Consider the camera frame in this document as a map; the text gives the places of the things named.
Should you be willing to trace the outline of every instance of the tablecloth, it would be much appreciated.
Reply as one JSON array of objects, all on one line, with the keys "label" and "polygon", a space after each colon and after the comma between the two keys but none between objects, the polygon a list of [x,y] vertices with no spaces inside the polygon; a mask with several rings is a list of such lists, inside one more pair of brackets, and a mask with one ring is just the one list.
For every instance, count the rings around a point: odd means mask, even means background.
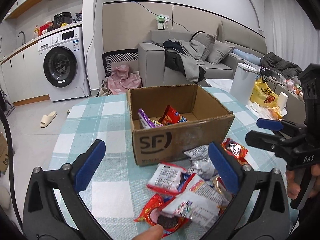
[{"label": "tablecloth", "polygon": [[[257,117],[226,91],[218,88],[205,89],[236,116],[227,136],[249,150],[246,156],[248,163],[259,171],[270,171],[278,167],[284,177],[285,161],[276,158],[271,152],[247,146],[244,140],[250,130],[271,132],[258,128]],[[146,184],[155,172],[156,165],[139,167],[135,164],[125,95],[89,98],[73,106],[57,139],[49,170],[59,169],[64,163],[73,163],[97,138],[106,143],[106,155],[80,196],[109,235],[114,239],[130,240],[149,227],[147,223],[135,223],[133,219],[154,194]],[[190,167],[189,160],[175,163]],[[55,190],[55,195],[66,222],[76,228],[58,190]],[[254,192],[242,224],[248,219],[257,195],[258,192]],[[166,237],[166,240],[194,240],[204,233],[205,229],[201,226],[188,223]]]}]

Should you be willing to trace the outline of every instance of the hand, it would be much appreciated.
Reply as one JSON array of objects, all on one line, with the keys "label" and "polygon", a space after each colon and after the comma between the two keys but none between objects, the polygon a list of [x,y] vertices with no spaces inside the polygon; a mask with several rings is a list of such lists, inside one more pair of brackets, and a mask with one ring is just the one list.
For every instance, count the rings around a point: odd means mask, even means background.
[{"label": "hand", "polygon": [[158,224],[137,235],[132,240],[160,240],[163,235],[163,230],[163,227]]},{"label": "hand", "polygon": [[[296,199],[300,192],[300,186],[294,182],[294,171],[287,170],[285,174],[288,182],[288,197],[291,199]],[[317,179],[313,189],[310,192],[309,198],[315,197],[320,191],[320,164],[316,164],[311,167],[311,174],[312,176],[317,177]]]}]

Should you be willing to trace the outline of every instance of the pink cloth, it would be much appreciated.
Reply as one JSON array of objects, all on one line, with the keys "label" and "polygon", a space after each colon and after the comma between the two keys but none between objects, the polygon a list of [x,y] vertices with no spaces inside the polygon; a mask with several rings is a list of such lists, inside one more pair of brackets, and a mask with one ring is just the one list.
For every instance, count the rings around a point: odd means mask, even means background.
[{"label": "pink cloth", "polygon": [[129,65],[121,65],[111,69],[108,77],[108,88],[114,95],[125,94],[128,89],[141,87],[141,78],[138,74],[129,73]]}]

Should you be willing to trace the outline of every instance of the blue gripper pad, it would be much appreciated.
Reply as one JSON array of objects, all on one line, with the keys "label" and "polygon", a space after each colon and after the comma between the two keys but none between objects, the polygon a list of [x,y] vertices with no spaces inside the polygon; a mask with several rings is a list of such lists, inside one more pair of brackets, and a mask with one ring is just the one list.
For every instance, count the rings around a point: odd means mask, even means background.
[{"label": "blue gripper pad", "polygon": [[79,167],[78,171],[73,176],[73,188],[77,193],[84,191],[87,188],[105,154],[106,144],[104,141],[97,139],[86,151],[86,153],[79,155],[74,161],[74,166],[77,164],[82,164],[82,166]]},{"label": "blue gripper pad", "polygon": [[260,118],[257,120],[259,128],[268,129],[271,131],[280,131],[283,129],[283,124],[280,121]]},{"label": "blue gripper pad", "polygon": [[208,152],[209,158],[217,169],[226,189],[233,194],[237,194],[243,176],[241,165],[233,156],[228,155],[220,144],[210,143]]}]

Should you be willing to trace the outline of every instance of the yellow plastic bag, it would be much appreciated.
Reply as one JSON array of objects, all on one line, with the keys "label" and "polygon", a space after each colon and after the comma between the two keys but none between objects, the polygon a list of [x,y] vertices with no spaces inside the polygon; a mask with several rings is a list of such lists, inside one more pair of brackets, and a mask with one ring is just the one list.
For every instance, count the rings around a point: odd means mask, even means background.
[{"label": "yellow plastic bag", "polygon": [[278,106],[278,95],[274,93],[267,85],[259,78],[255,83],[250,97],[251,102],[256,102],[260,106],[275,107]]}]

